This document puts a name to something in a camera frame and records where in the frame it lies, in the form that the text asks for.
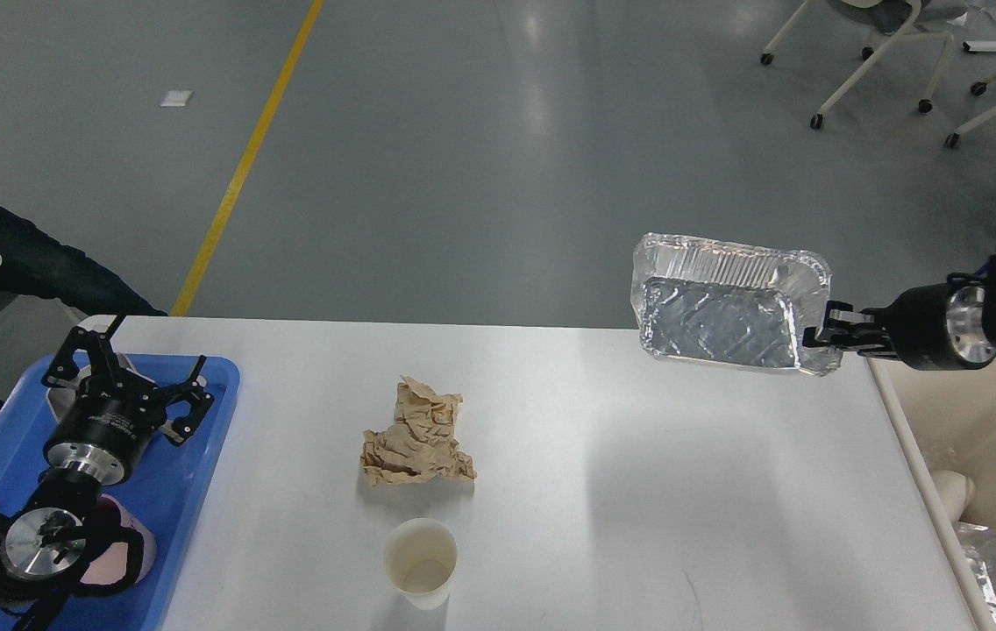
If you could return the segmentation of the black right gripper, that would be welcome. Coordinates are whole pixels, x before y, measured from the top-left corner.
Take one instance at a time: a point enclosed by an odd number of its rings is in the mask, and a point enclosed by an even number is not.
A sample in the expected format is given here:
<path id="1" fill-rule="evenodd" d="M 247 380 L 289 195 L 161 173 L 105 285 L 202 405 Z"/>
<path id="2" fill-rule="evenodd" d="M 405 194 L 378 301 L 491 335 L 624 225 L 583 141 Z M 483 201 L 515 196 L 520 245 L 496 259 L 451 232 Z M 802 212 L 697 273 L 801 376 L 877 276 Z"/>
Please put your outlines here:
<path id="1" fill-rule="evenodd" d="M 822 323 L 801 335 L 804 348 L 895 355 L 920 371 L 983 369 L 996 347 L 983 331 L 985 290 L 978 284 L 911 288 L 886 308 L 856 310 L 827 300 Z"/>

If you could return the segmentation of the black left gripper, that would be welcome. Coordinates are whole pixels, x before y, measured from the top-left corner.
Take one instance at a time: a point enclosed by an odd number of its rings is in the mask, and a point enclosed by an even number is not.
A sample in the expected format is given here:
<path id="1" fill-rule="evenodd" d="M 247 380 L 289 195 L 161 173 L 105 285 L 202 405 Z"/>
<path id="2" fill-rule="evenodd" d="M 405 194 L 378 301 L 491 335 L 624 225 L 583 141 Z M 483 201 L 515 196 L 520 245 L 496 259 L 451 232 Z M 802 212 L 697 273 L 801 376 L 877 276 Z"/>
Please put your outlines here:
<path id="1" fill-rule="evenodd" d="M 40 380 L 46 388 L 80 394 L 46 439 L 46 463 L 93 477 L 102 487 L 130 478 L 157 428 L 174 447 L 192 439 L 214 403 L 202 376 L 204 355 L 181 382 L 125 384 L 123 365 L 110 343 L 124 322 L 125 315 L 116 315 L 105 331 L 74 326 Z M 88 355 L 88 385 L 77 379 L 78 351 Z"/>

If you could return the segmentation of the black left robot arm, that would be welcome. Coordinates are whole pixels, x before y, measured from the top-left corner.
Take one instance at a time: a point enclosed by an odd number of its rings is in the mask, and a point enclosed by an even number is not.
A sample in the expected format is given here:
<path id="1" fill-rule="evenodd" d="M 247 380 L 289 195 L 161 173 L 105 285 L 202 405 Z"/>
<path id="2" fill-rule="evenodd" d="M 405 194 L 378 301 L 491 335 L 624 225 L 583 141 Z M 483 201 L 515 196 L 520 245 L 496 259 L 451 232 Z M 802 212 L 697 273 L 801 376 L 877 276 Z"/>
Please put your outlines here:
<path id="1" fill-rule="evenodd" d="M 108 490 L 133 479 L 154 436 L 181 447 L 213 407 L 205 356 L 159 384 L 114 351 L 122 323 L 72 328 L 41 377 L 60 400 L 46 468 L 18 511 L 0 510 L 0 608 L 17 630 L 46 630 L 71 599 L 113 598 L 148 576 L 156 538 Z"/>

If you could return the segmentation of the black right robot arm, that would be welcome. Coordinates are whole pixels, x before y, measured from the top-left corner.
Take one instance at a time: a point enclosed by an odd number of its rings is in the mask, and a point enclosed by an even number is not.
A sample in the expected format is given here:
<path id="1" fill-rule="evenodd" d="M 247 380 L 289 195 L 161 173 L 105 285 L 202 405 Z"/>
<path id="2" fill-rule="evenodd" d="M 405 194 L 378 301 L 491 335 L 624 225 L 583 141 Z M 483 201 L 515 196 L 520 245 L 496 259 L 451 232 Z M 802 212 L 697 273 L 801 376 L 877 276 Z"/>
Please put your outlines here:
<path id="1" fill-rule="evenodd" d="M 976 371 L 996 359 L 996 252 L 978 274 L 910 288 L 883 308 L 829 300 L 804 329 L 807 348 L 901 362 L 919 371 Z"/>

